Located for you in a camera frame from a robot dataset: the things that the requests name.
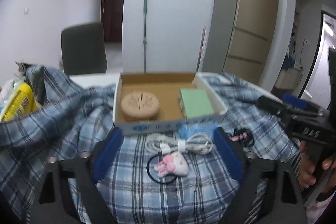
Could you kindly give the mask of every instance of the gray chair backrest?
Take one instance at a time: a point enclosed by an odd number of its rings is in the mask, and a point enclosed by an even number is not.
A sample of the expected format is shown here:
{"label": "gray chair backrest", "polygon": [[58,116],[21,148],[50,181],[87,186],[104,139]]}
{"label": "gray chair backrest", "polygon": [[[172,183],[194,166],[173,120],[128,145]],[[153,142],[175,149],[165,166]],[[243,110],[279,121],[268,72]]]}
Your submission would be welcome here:
{"label": "gray chair backrest", "polygon": [[105,73],[107,61],[101,22],[66,28],[61,33],[64,73]]}

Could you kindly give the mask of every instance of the cardboard box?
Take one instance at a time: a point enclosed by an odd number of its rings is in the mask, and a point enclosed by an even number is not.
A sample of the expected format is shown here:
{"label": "cardboard box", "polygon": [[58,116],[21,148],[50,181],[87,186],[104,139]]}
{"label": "cardboard box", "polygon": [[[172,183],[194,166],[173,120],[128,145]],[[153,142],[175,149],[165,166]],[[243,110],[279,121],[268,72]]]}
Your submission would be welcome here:
{"label": "cardboard box", "polygon": [[[185,119],[179,105],[181,88],[205,90],[215,114]],[[151,92],[158,98],[161,108],[155,120],[125,121],[120,103],[133,91]],[[177,130],[184,124],[221,123],[226,113],[227,107],[221,98],[197,73],[124,74],[120,75],[116,85],[113,123],[125,136]]]}

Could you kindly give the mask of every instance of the dark brown door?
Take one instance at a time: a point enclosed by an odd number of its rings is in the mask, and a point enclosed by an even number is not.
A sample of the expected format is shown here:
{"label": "dark brown door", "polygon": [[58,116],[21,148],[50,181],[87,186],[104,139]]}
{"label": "dark brown door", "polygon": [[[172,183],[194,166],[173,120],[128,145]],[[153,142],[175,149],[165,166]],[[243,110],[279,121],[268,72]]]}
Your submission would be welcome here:
{"label": "dark brown door", "polygon": [[105,42],[121,42],[124,0],[101,0]]}

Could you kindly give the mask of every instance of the metal screw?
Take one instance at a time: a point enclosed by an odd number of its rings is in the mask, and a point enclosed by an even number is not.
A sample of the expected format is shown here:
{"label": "metal screw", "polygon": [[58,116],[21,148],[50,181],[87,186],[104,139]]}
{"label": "metal screw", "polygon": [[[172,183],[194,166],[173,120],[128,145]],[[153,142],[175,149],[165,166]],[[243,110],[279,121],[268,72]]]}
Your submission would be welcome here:
{"label": "metal screw", "polygon": [[255,158],[258,157],[256,153],[254,153],[254,152],[250,152],[250,151],[246,152],[246,156],[247,156],[249,159],[255,159]]}
{"label": "metal screw", "polygon": [[84,151],[83,153],[80,154],[80,157],[82,159],[86,159],[86,158],[90,157],[90,155],[91,155],[90,151]]}
{"label": "metal screw", "polygon": [[286,163],[287,162],[287,159],[285,158],[285,157],[280,157],[280,159],[279,159],[281,162],[284,162],[284,163]]}
{"label": "metal screw", "polygon": [[57,158],[56,158],[56,157],[51,157],[51,158],[48,159],[48,162],[49,162],[50,164],[53,164],[53,163],[55,163],[56,161],[57,161]]}

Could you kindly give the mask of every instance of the blue gripper pad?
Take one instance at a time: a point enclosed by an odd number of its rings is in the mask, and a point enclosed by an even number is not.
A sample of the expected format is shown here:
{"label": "blue gripper pad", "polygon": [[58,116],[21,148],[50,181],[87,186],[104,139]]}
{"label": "blue gripper pad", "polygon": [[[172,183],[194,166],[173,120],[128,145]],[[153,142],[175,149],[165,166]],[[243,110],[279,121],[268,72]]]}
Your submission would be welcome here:
{"label": "blue gripper pad", "polygon": [[124,136],[118,127],[112,128],[105,140],[96,144],[93,149],[91,178],[94,183],[103,179],[111,167],[114,158],[123,143]]}
{"label": "blue gripper pad", "polygon": [[305,100],[299,99],[288,93],[283,95],[282,101],[300,109],[306,109],[308,107],[308,103]]}
{"label": "blue gripper pad", "polygon": [[213,132],[213,142],[230,176],[242,183],[246,157],[239,143],[231,141],[220,127],[217,127]]}

